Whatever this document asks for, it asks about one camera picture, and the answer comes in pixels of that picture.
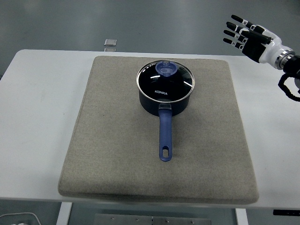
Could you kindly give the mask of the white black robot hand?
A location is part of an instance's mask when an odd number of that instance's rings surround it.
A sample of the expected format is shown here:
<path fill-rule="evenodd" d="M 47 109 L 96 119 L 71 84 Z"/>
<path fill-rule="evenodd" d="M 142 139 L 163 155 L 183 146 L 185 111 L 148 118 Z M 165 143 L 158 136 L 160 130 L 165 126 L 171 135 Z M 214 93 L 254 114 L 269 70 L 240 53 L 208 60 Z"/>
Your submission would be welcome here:
<path fill-rule="evenodd" d="M 227 22 L 224 33 L 230 37 L 223 41 L 228 43 L 257 63 L 268 63 L 279 70 L 283 69 L 285 60 L 295 56 L 292 48 L 284 46 L 282 40 L 275 33 L 265 27 L 232 15 L 238 22 Z"/>

